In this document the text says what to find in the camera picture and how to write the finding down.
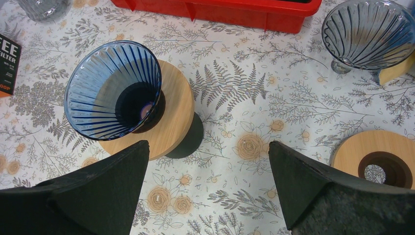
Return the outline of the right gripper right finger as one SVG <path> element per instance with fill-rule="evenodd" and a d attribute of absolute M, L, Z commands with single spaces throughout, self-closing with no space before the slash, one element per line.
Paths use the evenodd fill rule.
<path fill-rule="evenodd" d="M 315 161 L 279 141 L 269 160 L 294 235 L 412 235 L 415 192 L 378 184 Z"/>

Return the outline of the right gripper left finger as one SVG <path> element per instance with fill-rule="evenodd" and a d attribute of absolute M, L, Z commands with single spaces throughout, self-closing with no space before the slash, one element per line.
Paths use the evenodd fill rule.
<path fill-rule="evenodd" d="M 0 192 L 3 235 L 128 235 L 149 161 L 149 143 L 33 187 Z"/>

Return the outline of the blue glass dripper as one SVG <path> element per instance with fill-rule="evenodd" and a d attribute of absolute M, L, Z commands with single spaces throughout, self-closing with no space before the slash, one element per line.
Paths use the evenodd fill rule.
<path fill-rule="evenodd" d="M 78 134 L 96 141 L 118 139 L 156 118 L 161 85 L 161 66 L 148 47 L 129 40 L 109 42 L 74 69 L 64 112 Z"/>

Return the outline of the orange coffee filter box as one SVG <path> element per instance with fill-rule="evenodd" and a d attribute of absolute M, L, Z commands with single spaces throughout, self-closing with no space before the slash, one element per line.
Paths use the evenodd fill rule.
<path fill-rule="evenodd" d="M 12 96 L 16 84 L 22 47 L 0 35 L 0 96 Z"/>

